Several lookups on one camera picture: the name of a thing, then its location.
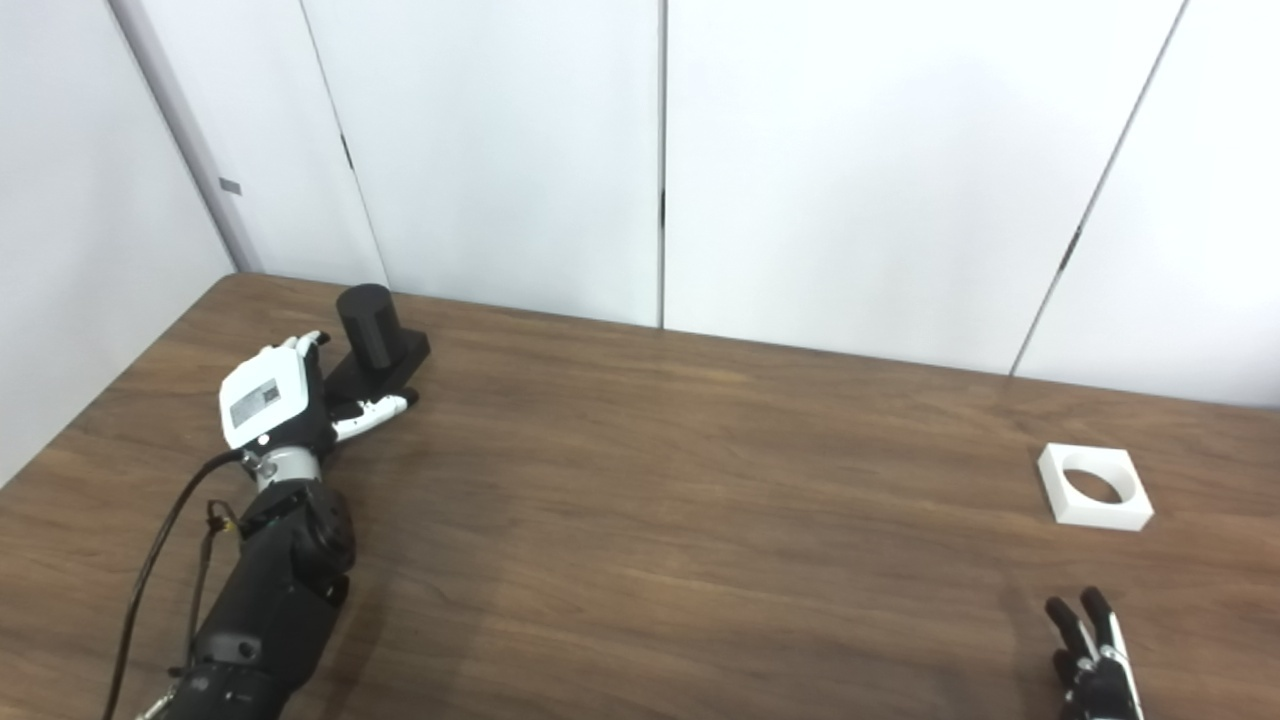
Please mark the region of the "black and white left hand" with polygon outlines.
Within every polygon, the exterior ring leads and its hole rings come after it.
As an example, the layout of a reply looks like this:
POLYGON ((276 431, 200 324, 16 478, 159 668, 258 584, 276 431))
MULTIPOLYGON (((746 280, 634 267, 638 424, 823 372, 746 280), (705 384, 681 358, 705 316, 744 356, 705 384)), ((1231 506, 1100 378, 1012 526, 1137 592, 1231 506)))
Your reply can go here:
POLYGON ((337 445, 365 434, 406 413, 419 401, 413 388, 348 391, 326 378, 321 331, 269 345, 241 363, 219 389, 227 446, 260 457, 287 447, 324 457, 337 445))

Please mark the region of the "black and white right hand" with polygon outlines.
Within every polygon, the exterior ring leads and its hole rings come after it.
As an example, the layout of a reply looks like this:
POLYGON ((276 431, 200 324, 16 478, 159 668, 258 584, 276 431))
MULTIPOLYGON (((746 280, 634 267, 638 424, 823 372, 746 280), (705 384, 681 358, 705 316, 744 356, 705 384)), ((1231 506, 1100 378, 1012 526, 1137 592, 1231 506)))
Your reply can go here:
POLYGON ((1061 719, 1143 719, 1123 628, 1100 588, 1080 593, 1087 620, 1061 597, 1046 600, 1044 612, 1061 639, 1052 656, 1062 687, 1061 719))

